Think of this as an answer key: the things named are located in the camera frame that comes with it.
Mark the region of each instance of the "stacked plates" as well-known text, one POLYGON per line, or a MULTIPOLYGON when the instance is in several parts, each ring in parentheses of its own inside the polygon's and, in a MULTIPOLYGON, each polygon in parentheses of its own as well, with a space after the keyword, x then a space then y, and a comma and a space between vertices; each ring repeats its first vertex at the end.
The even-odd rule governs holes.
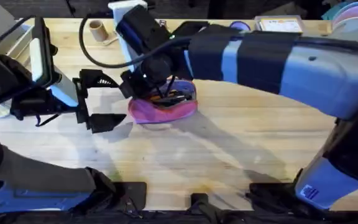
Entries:
POLYGON ((358 30, 358 2, 348 4, 333 18, 333 32, 352 32, 358 30))

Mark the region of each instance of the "small cup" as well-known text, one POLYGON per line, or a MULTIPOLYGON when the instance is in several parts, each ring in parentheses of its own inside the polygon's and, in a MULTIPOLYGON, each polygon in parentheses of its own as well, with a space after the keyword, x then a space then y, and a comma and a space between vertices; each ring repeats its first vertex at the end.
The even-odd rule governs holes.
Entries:
POLYGON ((102 21, 100 20, 93 20, 89 23, 89 29, 93 35, 93 38, 97 42, 103 42, 107 40, 109 37, 109 34, 106 31, 106 28, 104 27, 102 21))

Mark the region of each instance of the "label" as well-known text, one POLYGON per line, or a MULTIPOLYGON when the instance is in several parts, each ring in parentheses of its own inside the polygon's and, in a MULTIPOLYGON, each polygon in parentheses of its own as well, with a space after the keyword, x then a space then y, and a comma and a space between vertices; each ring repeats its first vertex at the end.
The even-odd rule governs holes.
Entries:
POLYGON ((297 18, 265 18, 260 20, 263 31, 303 32, 297 18))
POLYGON ((309 200, 312 200, 318 193, 319 193, 319 191, 317 189, 306 184, 303 187, 303 189, 301 190, 300 195, 304 196, 305 198, 307 198, 309 200))

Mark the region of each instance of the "wooden table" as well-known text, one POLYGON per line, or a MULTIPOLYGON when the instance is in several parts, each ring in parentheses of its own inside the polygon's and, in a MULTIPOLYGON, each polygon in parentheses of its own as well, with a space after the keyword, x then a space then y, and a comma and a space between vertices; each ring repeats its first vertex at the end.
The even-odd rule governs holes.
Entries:
MULTIPOLYGON (((181 20, 168 20, 173 30, 181 20)), ((231 21, 215 21, 228 25, 231 21)), ((59 48, 55 65, 67 76, 82 68, 100 69, 78 44, 79 19, 46 19, 59 48)), ((112 20, 105 20, 112 30, 112 20)), ((305 21, 311 32, 328 33, 329 23, 305 21)), ((95 58, 121 63, 118 42, 98 45, 86 30, 95 58)), ((103 69, 116 81, 124 69, 103 69)), ((91 134, 65 114, 42 128, 35 118, 0 119, 0 141, 24 156, 66 167, 91 166, 112 180, 145 181, 149 210, 179 210, 189 195, 207 192, 221 208, 251 209, 243 199, 251 182, 291 182, 323 145, 334 118, 293 100, 239 85, 195 81, 199 110, 169 124, 135 124, 128 116, 114 131, 91 134)), ((91 90, 93 113, 127 113, 118 90, 91 90)), ((358 210, 358 191, 338 201, 335 210, 358 210)))

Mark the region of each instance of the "white label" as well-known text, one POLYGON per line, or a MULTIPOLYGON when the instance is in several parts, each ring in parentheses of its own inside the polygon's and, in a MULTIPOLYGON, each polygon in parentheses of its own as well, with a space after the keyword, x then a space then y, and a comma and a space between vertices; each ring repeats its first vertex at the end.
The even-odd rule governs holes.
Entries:
POLYGON ((297 18, 262 19, 260 26, 263 31, 302 32, 297 18))

